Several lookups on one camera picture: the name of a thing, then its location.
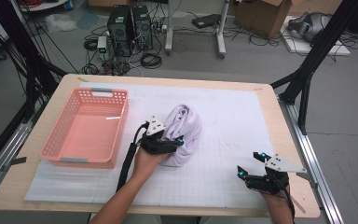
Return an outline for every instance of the black metal post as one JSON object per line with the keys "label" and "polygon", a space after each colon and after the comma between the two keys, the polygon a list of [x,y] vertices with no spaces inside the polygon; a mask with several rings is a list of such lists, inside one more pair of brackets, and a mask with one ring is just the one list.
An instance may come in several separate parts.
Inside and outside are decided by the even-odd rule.
{"label": "black metal post", "polygon": [[303,134],[307,134],[305,124],[312,76],[357,13],[358,0],[343,0],[301,66],[293,74],[271,84],[272,88],[276,89],[289,83],[286,90],[280,94],[281,100],[289,105],[293,105],[302,92],[298,125]]}

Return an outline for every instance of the purple fabric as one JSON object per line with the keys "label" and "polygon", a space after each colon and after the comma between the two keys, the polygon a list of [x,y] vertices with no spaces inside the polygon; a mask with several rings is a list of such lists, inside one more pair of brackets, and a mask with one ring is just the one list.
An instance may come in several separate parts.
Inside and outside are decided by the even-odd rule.
{"label": "purple fabric", "polygon": [[163,139],[173,140],[183,135],[185,143],[160,164],[183,166],[198,147],[198,137],[201,132],[199,115],[188,105],[178,105],[165,120],[165,126]]}

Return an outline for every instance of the human arm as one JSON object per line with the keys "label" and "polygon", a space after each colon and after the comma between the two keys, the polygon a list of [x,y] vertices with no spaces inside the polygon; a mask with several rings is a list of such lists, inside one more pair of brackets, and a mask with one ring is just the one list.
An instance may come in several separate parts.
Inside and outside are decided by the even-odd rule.
{"label": "human arm", "polygon": [[275,224],[293,224],[292,211],[286,197],[282,193],[272,195],[269,193],[261,192],[264,200],[267,203],[269,215],[272,218],[272,222]]}
{"label": "human arm", "polygon": [[166,154],[150,155],[139,147],[130,180],[103,206],[90,224],[121,223],[136,194],[165,156]]}

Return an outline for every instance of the wooden tabletop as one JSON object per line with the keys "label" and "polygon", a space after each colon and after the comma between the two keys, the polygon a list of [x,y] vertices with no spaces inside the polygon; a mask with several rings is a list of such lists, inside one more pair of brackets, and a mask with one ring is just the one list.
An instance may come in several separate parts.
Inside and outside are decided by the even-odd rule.
{"label": "wooden tabletop", "polygon": [[[263,111],[274,151],[291,161],[301,164],[294,140],[289,132],[275,93],[268,84],[147,77],[67,75],[62,79],[18,155],[18,158],[27,157],[27,162],[13,165],[0,185],[0,210],[97,212],[103,206],[96,203],[38,203],[23,200],[34,178],[39,163],[39,152],[47,141],[48,135],[60,115],[69,94],[82,82],[254,91],[257,94],[260,107]],[[319,206],[316,203],[309,182],[295,174],[289,174],[289,176],[291,194],[296,207],[296,217],[318,217],[320,215]],[[268,215],[268,212],[265,210],[146,205],[133,205],[129,213],[241,217],[265,217]]]}

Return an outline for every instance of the white mat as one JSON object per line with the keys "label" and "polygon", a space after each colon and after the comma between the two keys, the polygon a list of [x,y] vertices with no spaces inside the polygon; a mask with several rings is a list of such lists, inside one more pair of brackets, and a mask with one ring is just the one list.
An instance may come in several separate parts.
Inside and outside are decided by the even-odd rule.
{"label": "white mat", "polygon": [[106,203],[116,191],[121,164],[136,129],[152,115],[165,120],[176,105],[189,104],[198,111],[203,125],[199,150],[183,167],[159,166],[134,204],[265,208],[259,194],[237,178],[237,165],[252,174],[264,174],[264,164],[253,158],[254,151],[273,153],[254,92],[98,83],[82,86],[129,91],[130,110],[117,166],[113,170],[65,168],[41,161],[26,201]]}
{"label": "white mat", "polygon": [[[281,34],[284,36],[283,41],[289,52],[291,53],[300,53],[307,54],[310,53],[311,47],[310,43],[305,41],[296,31],[288,31],[287,25],[290,20],[296,19],[296,17],[287,16],[284,20],[284,24],[281,28]],[[328,55],[334,56],[350,56],[351,53],[348,51],[345,46],[342,46],[342,43],[338,40],[334,47],[331,48]]]}

